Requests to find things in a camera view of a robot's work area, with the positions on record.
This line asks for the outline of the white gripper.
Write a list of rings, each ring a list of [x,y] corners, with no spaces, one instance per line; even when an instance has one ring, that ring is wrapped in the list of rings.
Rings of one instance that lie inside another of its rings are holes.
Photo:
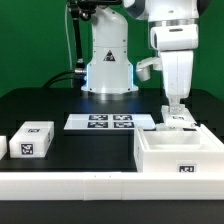
[[[182,114],[181,99],[189,96],[194,54],[191,50],[161,52],[163,84],[169,101],[169,113]]]

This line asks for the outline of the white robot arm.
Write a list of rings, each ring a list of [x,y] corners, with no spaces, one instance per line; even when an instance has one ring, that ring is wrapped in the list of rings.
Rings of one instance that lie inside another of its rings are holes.
[[[157,53],[131,65],[127,57],[128,23],[104,0],[87,0],[93,8],[93,56],[87,64],[84,91],[95,94],[124,94],[136,91],[132,76],[150,78],[150,70],[160,70],[168,99],[166,111],[182,114],[181,100],[189,96],[193,50],[198,47],[197,20],[211,0],[116,0],[134,19],[148,22],[149,46]]]

